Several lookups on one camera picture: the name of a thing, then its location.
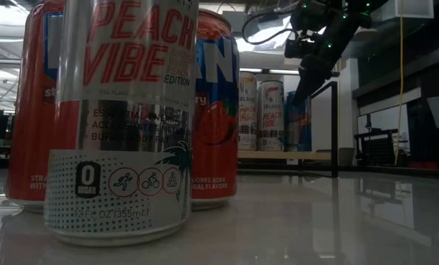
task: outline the can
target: can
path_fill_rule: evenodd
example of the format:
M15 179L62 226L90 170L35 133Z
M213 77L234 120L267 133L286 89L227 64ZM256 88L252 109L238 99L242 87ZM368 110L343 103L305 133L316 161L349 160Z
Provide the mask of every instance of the can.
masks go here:
M226 204L237 189L239 51L231 26L200 10L193 137L193 209Z
M190 215L198 1L67 0L44 219L121 246Z
M307 97L298 107L293 105L296 92L286 97L286 150L310 152L313 150L311 131L311 99Z
M284 88L280 81L261 82L258 88L258 148L260 151L285 151Z
M26 19L6 193L27 211L43 211L63 10L46 0Z
M257 150L257 76L240 73L239 150Z

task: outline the table surface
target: table surface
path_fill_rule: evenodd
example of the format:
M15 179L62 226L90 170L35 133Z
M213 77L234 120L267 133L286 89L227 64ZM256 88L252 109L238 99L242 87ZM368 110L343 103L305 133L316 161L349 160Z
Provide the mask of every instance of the table surface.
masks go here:
M228 206L194 212L172 236L92 248L59 242L9 203L5 175L0 264L439 264L439 180L240 175Z

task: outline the robotic arm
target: robotic arm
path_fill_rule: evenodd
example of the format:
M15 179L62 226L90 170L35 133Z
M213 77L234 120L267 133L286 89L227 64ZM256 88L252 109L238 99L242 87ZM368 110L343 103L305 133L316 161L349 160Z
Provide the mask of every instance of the robotic arm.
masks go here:
M388 0L301 0L291 13L296 40L287 40L286 58L301 58L301 82L294 104L318 90L332 77L340 59L359 27L371 27L370 14ZM322 35L316 34L325 28Z

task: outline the cycling icon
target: cycling icon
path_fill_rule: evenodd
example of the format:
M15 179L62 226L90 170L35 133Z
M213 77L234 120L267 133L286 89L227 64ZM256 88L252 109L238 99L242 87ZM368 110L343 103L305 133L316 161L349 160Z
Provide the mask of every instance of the cycling icon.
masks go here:
M118 183L115 183L115 187L123 186L123 191L126 191L128 184L126 182L129 182L132 180L132 177L130 177L130 173L126 173L123 177L120 177L118 179Z
M154 196L162 190L163 174L159 169L148 168L139 175L139 191L147 196Z
M160 181L155 176L156 174L152 173L151 177L148 180L143 181L143 188L151 188L151 186L154 188L159 188Z
M129 168L114 171L109 180L108 188L117 197L128 197L138 189L138 173Z

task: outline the shelf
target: shelf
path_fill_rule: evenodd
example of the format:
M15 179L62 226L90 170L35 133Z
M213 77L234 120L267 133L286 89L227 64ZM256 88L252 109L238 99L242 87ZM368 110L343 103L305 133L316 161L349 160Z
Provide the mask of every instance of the shelf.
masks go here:
M329 152L261 152L239 151L239 158L330 160Z

